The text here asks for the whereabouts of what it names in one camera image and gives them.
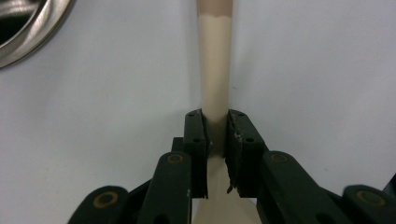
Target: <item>silver circular object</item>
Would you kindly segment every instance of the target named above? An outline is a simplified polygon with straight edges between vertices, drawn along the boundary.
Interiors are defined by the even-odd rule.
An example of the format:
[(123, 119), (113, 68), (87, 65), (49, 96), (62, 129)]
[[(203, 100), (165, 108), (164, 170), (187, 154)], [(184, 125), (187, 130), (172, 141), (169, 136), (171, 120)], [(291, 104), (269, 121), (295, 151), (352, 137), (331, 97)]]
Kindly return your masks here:
[(0, 68), (32, 52), (61, 23), (73, 0), (0, 1)]

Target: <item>beige pole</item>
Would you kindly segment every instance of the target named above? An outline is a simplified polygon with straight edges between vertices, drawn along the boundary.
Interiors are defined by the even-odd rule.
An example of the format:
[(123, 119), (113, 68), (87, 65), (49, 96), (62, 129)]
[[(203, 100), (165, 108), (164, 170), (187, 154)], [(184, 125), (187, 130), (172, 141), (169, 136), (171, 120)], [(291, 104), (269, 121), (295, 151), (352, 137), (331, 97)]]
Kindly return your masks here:
[(253, 203), (240, 199), (236, 190), (226, 192), (230, 181), (223, 154), (229, 109), (233, 0), (197, 0), (197, 9), (202, 110), (214, 148), (207, 165), (209, 199), (200, 200), (193, 223), (261, 223)]

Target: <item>white surface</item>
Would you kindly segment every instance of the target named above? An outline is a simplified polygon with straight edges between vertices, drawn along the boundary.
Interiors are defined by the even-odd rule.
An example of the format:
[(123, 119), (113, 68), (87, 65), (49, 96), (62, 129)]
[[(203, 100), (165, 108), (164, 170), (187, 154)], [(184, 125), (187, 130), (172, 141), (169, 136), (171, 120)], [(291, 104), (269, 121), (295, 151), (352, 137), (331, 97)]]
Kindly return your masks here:
[[(318, 183), (396, 172), (396, 4), (236, 1), (232, 108)], [(133, 189), (200, 107), (195, 1), (77, 1), (0, 71), (0, 223), (66, 223), (104, 185)]]

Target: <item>white backdrop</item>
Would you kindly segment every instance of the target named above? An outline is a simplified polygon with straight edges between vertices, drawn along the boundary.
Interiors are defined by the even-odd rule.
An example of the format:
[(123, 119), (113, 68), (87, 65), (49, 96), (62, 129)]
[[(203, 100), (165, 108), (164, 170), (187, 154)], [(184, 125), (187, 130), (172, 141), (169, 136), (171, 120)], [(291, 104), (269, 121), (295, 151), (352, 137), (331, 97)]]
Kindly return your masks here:
[[(396, 3), (234, 1), (231, 107), (324, 188), (396, 172)], [(194, 0), (77, 1), (0, 70), (0, 223), (66, 223), (151, 178), (200, 107)]]

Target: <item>beige vertical pipe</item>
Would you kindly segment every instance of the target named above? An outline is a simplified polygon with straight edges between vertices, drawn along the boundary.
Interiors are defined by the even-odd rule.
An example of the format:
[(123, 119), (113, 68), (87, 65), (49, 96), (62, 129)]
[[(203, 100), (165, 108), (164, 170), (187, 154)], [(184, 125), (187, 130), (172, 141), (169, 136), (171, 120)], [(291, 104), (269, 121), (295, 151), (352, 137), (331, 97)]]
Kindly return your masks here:
[(229, 109), (233, 0), (197, 0), (201, 53), (202, 110), (213, 151), (207, 165), (209, 199), (200, 200), (194, 224), (261, 223), (253, 203), (227, 194), (224, 140)]

